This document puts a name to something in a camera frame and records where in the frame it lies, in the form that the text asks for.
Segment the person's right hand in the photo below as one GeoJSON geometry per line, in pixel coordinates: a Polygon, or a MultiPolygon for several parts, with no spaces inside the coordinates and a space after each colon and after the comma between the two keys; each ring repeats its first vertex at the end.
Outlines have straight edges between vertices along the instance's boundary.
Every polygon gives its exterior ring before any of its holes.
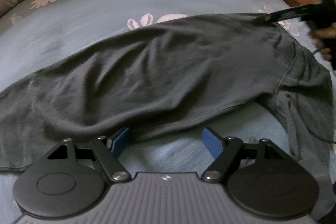
{"type": "Polygon", "coordinates": [[[329,28],[324,28],[320,30],[313,30],[310,32],[310,37],[315,41],[315,46],[319,50],[322,58],[326,61],[331,61],[333,59],[332,50],[325,46],[325,42],[335,40],[336,27],[333,24],[329,28]]]}

